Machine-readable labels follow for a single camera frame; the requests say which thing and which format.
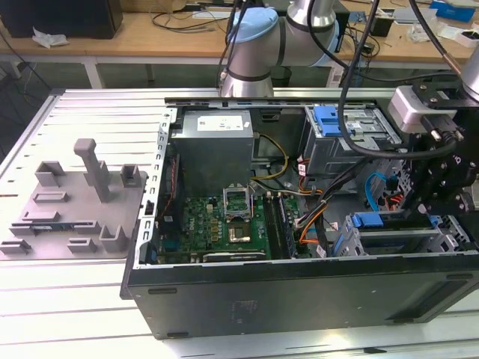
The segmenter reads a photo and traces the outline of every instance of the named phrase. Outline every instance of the table leg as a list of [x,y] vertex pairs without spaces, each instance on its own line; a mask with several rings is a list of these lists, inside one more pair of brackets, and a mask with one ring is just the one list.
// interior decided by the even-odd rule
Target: table leg
[[144,65],[146,70],[147,70],[147,80],[148,82],[155,82],[155,72],[153,71],[153,65],[152,64],[146,64]]
[[83,62],[83,66],[85,66],[91,88],[105,88],[102,76],[97,69],[97,62],[93,59],[87,60]]
[[18,70],[18,66],[14,62],[0,62],[1,68],[12,76],[13,79],[20,79],[22,77],[21,72]]
[[343,77],[344,68],[340,65],[334,63],[331,65],[329,71],[328,82],[326,84],[327,88],[339,88],[341,79]]

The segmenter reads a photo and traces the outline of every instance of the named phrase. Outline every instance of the workbench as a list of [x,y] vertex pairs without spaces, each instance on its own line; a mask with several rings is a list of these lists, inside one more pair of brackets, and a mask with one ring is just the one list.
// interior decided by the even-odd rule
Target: workbench
[[[397,4],[407,4],[407,0],[398,0]],[[380,7],[398,7],[390,0],[382,0]],[[351,11],[365,11],[369,14],[370,4],[343,1]],[[187,26],[204,22],[205,19],[172,19],[169,26]],[[464,22],[447,22],[462,28],[470,28]],[[219,21],[225,30],[226,20]],[[80,63],[85,66],[92,88],[103,88],[103,80],[97,69],[98,64],[197,64],[217,65],[225,48],[225,33],[215,24],[209,25],[212,31],[199,34],[179,34],[154,26],[148,13],[124,13],[123,24],[111,40],[69,38],[69,45],[43,48],[30,38],[13,39],[5,28],[0,30],[7,35],[12,47],[30,62]],[[398,69],[447,69],[441,56],[432,43],[412,43],[407,39],[409,25],[393,24],[387,38],[378,37],[380,53],[371,62],[370,67]],[[460,62],[471,56],[467,49],[452,40],[441,39],[445,48]],[[351,60],[353,46],[350,39],[344,41],[339,58]],[[18,61],[7,46],[0,41],[0,61],[8,64]],[[10,74],[19,77],[15,66],[9,66]],[[148,79],[153,79],[151,66],[147,66]]]
[[[352,89],[355,98],[391,89]],[[338,98],[339,89],[277,89],[279,97]],[[214,89],[68,90],[49,96],[0,165],[0,239],[37,184],[41,161],[84,171],[73,153],[78,137],[97,142],[110,169],[147,170],[156,150],[165,97],[208,98]],[[139,119],[146,114],[147,119]],[[432,322],[280,334],[155,340],[134,301],[119,297],[125,260],[0,262],[2,358],[472,358],[479,355],[479,292]],[[321,308],[311,304],[311,315]]]

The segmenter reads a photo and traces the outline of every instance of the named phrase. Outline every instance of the motherboard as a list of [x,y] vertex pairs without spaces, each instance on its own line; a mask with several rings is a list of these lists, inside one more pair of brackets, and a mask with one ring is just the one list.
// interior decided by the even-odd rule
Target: motherboard
[[[276,223],[267,209],[275,198],[266,195],[245,197],[188,197],[184,203],[183,226],[178,238],[164,238],[159,261],[164,263],[199,263],[215,261],[222,255],[248,254],[257,259],[277,259],[276,233],[271,233]],[[284,225],[292,238],[293,221],[299,217],[297,199],[282,197]],[[249,207],[247,218],[231,218],[228,213],[241,212]]]

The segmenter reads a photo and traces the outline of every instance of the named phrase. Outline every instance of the yellow wire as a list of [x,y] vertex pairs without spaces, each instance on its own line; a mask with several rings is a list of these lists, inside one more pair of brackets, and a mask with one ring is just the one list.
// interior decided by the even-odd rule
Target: yellow wire
[[286,154],[286,151],[283,149],[283,147],[280,146],[280,144],[278,142],[276,142],[275,140],[270,138],[268,135],[264,135],[263,133],[260,133],[260,137],[265,137],[265,138],[269,139],[272,143],[275,144],[275,146],[283,153],[284,164],[283,164],[283,168],[281,169],[281,171],[279,171],[276,174],[269,174],[268,176],[255,176],[255,177],[252,177],[251,179],[252,180],[270,180],[272,178],[276,178],[278,176],[281,176],[287,169],[287,154]]

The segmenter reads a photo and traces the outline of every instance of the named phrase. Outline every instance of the wooden table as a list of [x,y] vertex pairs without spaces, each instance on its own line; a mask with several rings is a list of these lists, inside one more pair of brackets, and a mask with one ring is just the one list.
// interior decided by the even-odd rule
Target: wooden table
[[[407,0],[398,0],[407,4]],[[351,11],[366,11],[369,4],[344,1]],[[397,7],[390,0],[382,0],[381,7]],[[216,25],[209,25],[212,31],[200,34],[179,34],[152,25],[147,13],[125,13],[123,24],[111,40],[70,38],[69,45],[51,49],[43,48],[29,38],[13,39],[4,28],[0,28],[8,41],[26,61],[80,63],[85,66],[92,88],[102,88],[103,81],[97,71],[97,64],[217,64],[224,49],[225,33]],[[204,22],[204,19],[171,20],[170,26],[186,26]],[[449,22],[462,28],[470,28],[463,22]],[[219,22],[225,29],[226,20]],[[380,53],[371,62],[371,67],[445,69],[439,53],[431,43],[412,43],[407,39],[408,25],[393,24],[387,38],[378,37]],[[459,62],[465,62],[472,50],[452,40],[442,39],[445,48],[454,54]],[[350,60],[353,55],[352,43],[346,39],[339,57]],[[0,61],[14,62],[18,58],[0,41]]]

